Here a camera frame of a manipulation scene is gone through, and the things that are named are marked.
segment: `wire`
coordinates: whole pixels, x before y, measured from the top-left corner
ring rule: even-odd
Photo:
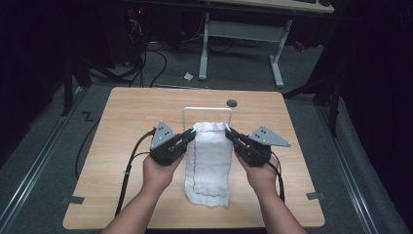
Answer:
[[[257,48],[257,47],[263,47],[267,44],[270,44],[269,42],[265,42],[265,41],[260,41],[260,42],[255,42],[252,45],[249,45],[245,42],[240,42],[241,40],[234,40],[234,45],[236,46],[241,46],[241,47],[248,47],[248,48]]]
[[[141,66],[139,67],[139,69],[136,71],[136,74],[133,76],[133,78],[131,79],[130,83],[129,83],[129,87],[133,85],[134,80],[136,79],[136,77],[139,75],[139,73],[142,73],[142,69],[143,66],[145,65],[144,62],[142,61],[142,58],[138,59],[139,63],[141,64]]]
[[[215,41],[218,41],[218,42],[226,42],[226,41],[228,41],[228,43],[229,43],[229,45],[228,45],[228,47],[227,48],[225,48],[225,49],[223,49],[223,50],[215,50],[215,49],[213,49],[211,46],[208,46],[208,49],[210,50],[210,51],[212,51],[212,52],[217,52],[217,53],[224,53],[224,52],[227,52],[228,50],[230,50],[231,48],[232,48],[232,46],[233,46],[233,40],[228,40],[228,39],[223,39],[223,38],[221,38],[221,39],[217,39],[217,38],[214,38],[215,39]]]
[[[131,157],[128,161],[128,165],[127,165],[127,169],[125,170],[124,174],[124,181],[122,183],[122,190],[121,190],[121,195],[119,196],[119,202],[118,202],[118,207],[116,209],[116,213],[115,216],[118,215],[118,213],[121,211],[122,209],[122,205],[124,203],[124,199],[125,199],[125,194],[127,191],[127,187],[128,187],[128,180],[129,180],[129,176],[131,173],[131,162],[133,161],[133,159],[135,157],[137,157],[139,154],[135,154],[137,148],[139,147],[139,145],[149,136],[152,136],[153,134],[155,134],[156,128],[154,128],[152,131],[146,133],[145,135],[143,135],[136,143],[136,145],[134,146],[133,152],[131,153]]]
[[[145,48],[145,54],[144,54],[144,58],[143,58],[143,66],[146,64],[146,59],[147,59],[146,54],[147,54],[147,47]],[[143,88],[143,67],[142,67],[142,70],[140,71],[139,87]]]
[[[135,155],[133,155],[133,159],[136,158],[137,156],[140,156],[142,154],[148,154],[148,153],[150,153],[150,152],[141,152],[141,153],[135,154]]]
[[[142,34],[142,27],[140,27],[139,22],[134,19],[130,19],[130,21],[134,24],[134,29],[131,31],[131,34],[136,30],[137,27],[139,27],[139,35]]]
[[[162,68],[161,72],[160,72],[157,76],[155,76],[155,78],[152,79],[152,82],[151,82],[151,84],[149,85],[149,88],[152,88],[152,86],[154,85],[155,81],[161,76],[161,74],[162,74],[162,73],[165,71],[165,69],[167,68],[167,58],[166,58],[164,55],[162,55],[161,53],[157,52],[157,51],[154,51],[153,53],[156,53],[156,54],[160,55],[162,58],[164,58],[164,60],[165,60],[165,65],[164,65],[164,68]]]
[[[131,85],[131,81],[127,80],[127,79],[124,79],[124,78],[128,77],[130,75],[133,75],[135,72],[137,74],[139,74],[139,71],[143,67],[143,65],[140,62],[141,61],[140,52],[142,52],[146,48],[146,46],[147,46],[146,41],[147,41],[147,38],[148,38],[149,34],[148,34],[148,26],[143,27],[143,29],[142,29],[142,26],[140,26],[140,24],[136,20],[132,19],[130,21],[135,26],[139,27],[139,35],[138,35],[137,40],[136,40],[136,42],[138,42],[138,43],[135,44],[135,45],[132,44],[132,49],[133,49],[133,55],[132,55],[133,58],[132,58],[132,60],[134,60],[135,63],[134,63],[134,67],[131,70],[126,71],[125,73],[118,75],[118,74],[115,74],[115,73],[109,71],[106,68],[99,67],[99,66],[91,63],[90,61],[86,60],[85,58],[81,58],[81,61],[84,62],[89,68],[93,68],[96,71],[98,71],[99,73],[101,73],[106,78],[112,79],[115,82],[129,83]],[[102,78],[101,76],[99,76],[99,75],[97,75],[97,74],[95,74],[91,71],[90,71],[90,74],[94,77],[99,78],[99,79]]]
[[[202,45],[203,45],[203,42],[198,42],[198,40],[200,40],[200,39],[202,39],[202,38],[203,38],[203,37],[201,36],[201,37],[196,38],[196,39],[194,39],[194,40],[192,40],[192,41],[185,42],[185,43],[181,43],[180,45],[183,46],[183,47],[185,47],[185,48],[189,48],[189,49],[197,49],[197,48],[202,47]]]
[[[75,176],[76,179],[79,179],[79,169],[78,169],[78,164],[79,164],[79,158],[80,158],[80,154],[83,150],[83,147],[85,147],[86,144],[86,140],[89,138],[89,136],[91,135],[92,131],[94,130],[94,128],[96,128],[97,124],[100,122],[100,118],[94,123],[94,125],[92,126],[92,128],[89,130],[88,134],[85,136],[85,138],[83,139],[82,145],[79,148],[78,154],[76,156],[76,161],[75,161]]]
[[[199,36],[199,37],[197,37],[197,36],[200,34],[201,28],[203,27],[203,22],[204,22],[205,16],[206,16],[206,14],[203,13],[203,17],[201,18],[200,26],[198,27],[198,30],[197,30],[197,32],[194,34],[194,36],[193,36],[191,39],[182,41],[182,43],[190,42],[190,41],[194,41],[194,40],[198,40],[198,39],[200,39],[200,38],[202,37],[202,36]]]
[[[280,185],[280,198],[282,199],[283,202],[285,202],[285,194],[284,194],[284,187],[283,187],[283,180],[282,180],[282,165],[280,163],[279,157],[274,152],[271,152],[274,157],[277,159],[277,162],[279,163],[279,168],[278,170],[274,164],[270,163],[270,161],[267,161],[267,164],[270,165],[270,167],[276,172],[277,177],[279,178],[279,185]]]

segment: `desk leg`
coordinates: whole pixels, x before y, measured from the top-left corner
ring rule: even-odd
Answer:
[[[313,83],[304,85],[296,90],[285,93],[282,96],[284,98],[293,98],[299,94],[305,93],[313,88],[324,86],[322,91],[316,92],[316,95],[313,98],[314,105],[323,105],[328,100],[331,100],[330,111],[328,117],[328,127],[334,137],[337,137],[336,134],[336,122],[338,115],[338,102],[340,99],[340,84],[342,82],[343,75],[336,74],[332,77],[327,76],[323,79],[318,79]]]
[[[200,64],[200,80],[205,80],[207,78],[207,39],[209,36],[209,13],[206,13],[206,22],[204,26],[204,46],[203,53],[201,54],[201,64]]]
[[[282,74],[280,73],[280,68],[279,68],[279,59],[280,59],[280,55],[282,54],[282,48],[285,44],[285,40],[286,40],[286,37],[288,36],[288,32],[289,32],[289,28],[291,27],[291,24],[292,24],[292,19],[286,22],[285,27],[282,31],[282,38],[279,42],[279,47],[277,49],[277,52],[274,56],[270,56],[270,63],[271,63],[271,67],[273,68],[274,79],[276,80],[276,86],[279,88],[283,87]]]
[[[70,58],[68,58],[66,63],[64,64],[63,84],[64,84],[64,110],[61,115],[66,116],[67,113],[69,113],[69,110],[73,104],[72,70],[71,70]]]

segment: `small round object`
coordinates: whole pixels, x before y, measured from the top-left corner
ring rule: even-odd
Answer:
[[[236,100],[234,100],[234,99],[229,99],[229,100],[227,100],[227,105],[229,106],[229,107],[237,107],[237,105],[238,105],[238,103],[237,103],[237,101]]]

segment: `wooden table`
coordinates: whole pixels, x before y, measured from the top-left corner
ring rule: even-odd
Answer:
[[[165,121],[182,132],[182,108],[187,106],[233,109],[231,127],[249,134],[265,125],[291,142],[291,147],[275,147],[282,162],[286,204],[303,226],[322,226],[324,217],[319,201],[309,200],[315,191],[282,95],[275,92],[212,90],[172,90],[115,88],[107,101],[74,196],[84,197],[82,205],[70,204],[63,221],[67,229],[104,228],[114,217],[126,168],[137,140]],[[227,113],[189,115],[191,121],[226,121]],[[150,138],[138,152],[148,151]],[[138,192],[142,182],[144,156],[133,161],[124,205]],[[184,191],[185,162],[177,168],[172,184],[162,195],[149,228],[245,228],[263,227],[258,200],[249,186],[245,171],[233,157],[229,176],[230,199],[227,208],[207,208],[191,204]]]

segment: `black cable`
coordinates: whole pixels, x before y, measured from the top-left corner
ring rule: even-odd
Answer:
[[[79,179],[79,169],[78,169],[78,164],[79,164],[79,158],[80,158],[80,154],[83,150],[83,147],[85,147],[86,144],[86,140],[89,138],[89,136],[91,135],[92,131],[94,130],[94,128],[96,128],[97,124],[100,122],[100,118],[96,121],[96,123],[94,123],[94,125],[92,126],[92,128],[89,130],[88,134],[85,136],[85,138],[83,139],[82,145],[79,148],[78,154],[76,156],[76,162],[75,162],[75,176],[76,179]]]
[[[232,48],[232,46],[233,46],[233,40],[231,40],[231,39],[227,39],[227,38],[222,38],[222,39],[215,39],[215,41],[218,41],[218,42],[227,42],[228,41],[228,43],[229,43],[229,46],[227,47],[227,48],[225,48],[225,49],[223,49],[223,50],[215,50],[215,49],[213,49],[211,46],[213,46],[212,45],[212,43],[209,43],[209,45],[208,45],[208,49],[210,50],[210,51],[212,51],[212,52],[217,52],[217,53],[224,53],[224,52],[227,52],[227,51],[229,51],[231,48]]]
[[[149,154],[149,153],[150,153],[150,152],[141,152],[141,153],[135,154],[135,155],[133,155],[133,159],[136,158],[136,157],[139,156],[139,155]]]
[[[121,190],[121,195],[119,196],[119,202],[118,202],[118,208],[116,209],[116,213],[115,216],[118,215],[118,213],[121,211],[122,209],[122,205],[124,203],[124,199],[125,199],[125,194],[127,191],[127,187],[128,187],[128,180],[129,180],[129,176],[131,173],[131,162],[133,161],[133,159],[138,156],[139,154],[135,154],[137,147],[139,147],[139,145],[149,136],[152,136],[153,134],[155,134],[156,132],[156,128],[154,128],[152,131],[146,133],[144,136],[142,136],[140,138],[140,140],[137,141],[136,145],[134,146],[133,152],[131,153],[131,157],[130,160],[128,162],[127,165],[127,169],[125,170],[125,176],[124,176],[124,181],[122,183],[122,190]]]
[[[183,46],[183,47],[189,48],[189,49],[201,48],[202,45],[203,45],[203,42],[199,42],[200,39],[204,39],[204,37],[197,38],[196,40],[193,40],[193,41],[181,42],[180,46]],[[187,44],[196,44],[196,46],[188,46]]]
[[[234,40],[233,44],[236,45],[236,46],[241,46],[241,47],[257,48],[257,47],[265,46],[265,45],[269,44],[269,42],[260,41],[260,42],[255,42],[255,44],[253,44],[253,45],[248,45],[247,43],[242,43],[242,42],[239,42],[237,40]]]
[[[197,40],[199,38],[203,38],[203,36],[199,36],[199,34],[201,32],[201,29],[203,28],[205,18],[206,18],[206,13],[203,13],[203,17],[201,18],[200,26],[198,27],[197,32],[195,32],[194,36],[192,36],[190,39],[181,41],[181,44],[185,43],[185,42],[190,42],[190,41],[193,41],[193,40]]]
[[[91,67],[93,69],[95,69],[96,71],[98,71],[99,73],[103,74],[104,78],[109,78],[115,82],[119,82],[119,83],[131,83],[131,81],[125,79],[125,77],[128,77],[130,75],[133,75],[135,72],[137,72],[137,74],[139,74],[139,71],[142,69],[143,65],[140,63],[141,58],[140,58],[140,52],[143,51],[143,49],[146,50],[146,46],[147,46],[147,39],[149,36],[148,33],[148,29],[146,29],[144,32],[142,32],[143,34],[139,34],[138,36],[138,45],[137,47],[135,47],[133,49],[133,55],[132,55],[132,60],[135,61],[134,66],[131,70],[126,71],[125,73],[122,73],[120,75],[115,74],[111,71],[109,71],[106,68],[100,67],[98,65],[93,64],[91,61],[87,60],[86,58],[80,58],[80,60],[85,63],[88,67]],[[90,71],[90,74],[94,77],[97,77],[99,79],[103,78],[93,72]]]
[[[283,180],[282,180],[282,165],[280,163],[279,157],[274,152],[271,152],[275,158],[277,159],[279,163],[280,170],[277,170],[276,166],[274,164],[270,163],[270,161],[267,161],[267,164],[270,165],[270,167],[276,172],[277,177],[279,178],[279,185],[280,185],[280,198],[282,199],[283,202],[285,202],[285,194],[284,194],[284,188],[283,188]]]
[[[136,77],[139,75],[139,73],[142,72],[143,66],[145,65],[145,64],[143,63],[143,61],[142,61],[142,58],[139,58],[139,63],[141,64],[141,66],[140,66],[139,70],[136,72],[136,74],[133,76],[133,78],[131,79],[128,87],[130,87],[130,86],[133,85],[133,82],[134,82],[134,80],[136,79]]]
[[[165,65],[164,65],[164,68],[161,70],[161,72],[160,72],[157,76],[155,76],[155,78],[152,80],[151,84],[149,85],[149,88],[152,88],[152,86],[154,85],[155,81],[158,79],[158,77],[161,76],[161,74],[162,74],[162,73],[165,71],[165,69],[167,68],[167,58],[166,58],[164,55],[162,55],[161,53],[159,53],[159,52],[156,52],[156,51],[155,51],[155,52],[153,52],[153,53],[156,53],[156,54],[162,56],[162,58],[164,58],[164,60],[165,60]]]
[[[148,52],[147,49],[148,49],[148,47],[145,48],[145,54],[144,54],[144,57],[143,57],[143,66],[145,66],[145,64],[146,64],[146,58],[148,58],[148,57],[146,56],[146,54],[147,54],[147,52]],[[143,67],[142,67],[142,70],[140,71],[139,87],[140,87],[140,88],[143,88]]]

